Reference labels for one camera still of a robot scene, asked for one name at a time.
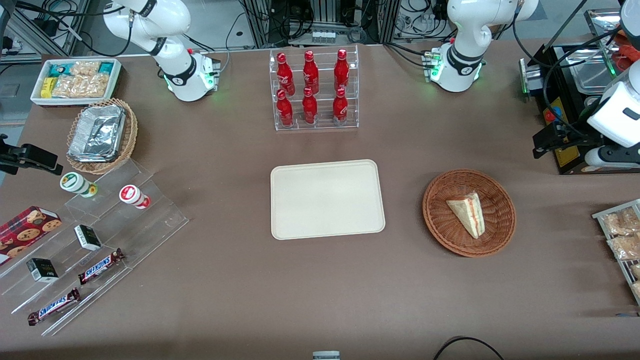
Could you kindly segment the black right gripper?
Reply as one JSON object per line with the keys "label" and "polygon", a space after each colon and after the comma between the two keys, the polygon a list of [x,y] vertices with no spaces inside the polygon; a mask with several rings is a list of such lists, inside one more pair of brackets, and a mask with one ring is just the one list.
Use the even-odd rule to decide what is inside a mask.
{"label": "black right gripper", "polygon": [[58,163],[55,153],[32,144],[22,146],[9,145],[5,142],[6,134],[0,135],[0,171],[6,174],[17,174],[20,169],[21,156],[26,167],[46,171],[56,176],[61,176],[64,167]]}

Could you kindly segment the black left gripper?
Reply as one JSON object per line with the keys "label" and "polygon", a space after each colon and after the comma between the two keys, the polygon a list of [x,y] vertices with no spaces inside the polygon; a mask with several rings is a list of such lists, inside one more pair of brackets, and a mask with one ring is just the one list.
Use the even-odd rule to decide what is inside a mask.
{"label": "black left gripper", "polygon": [[533,135],[533,157],[540,159],[546,153],[555,150],[566,150],[572,146],[594,147],[597,145],[597,137],[585,130],[583,123],[577,126],[566,122],[549,123],[549,133],[539,131]]}

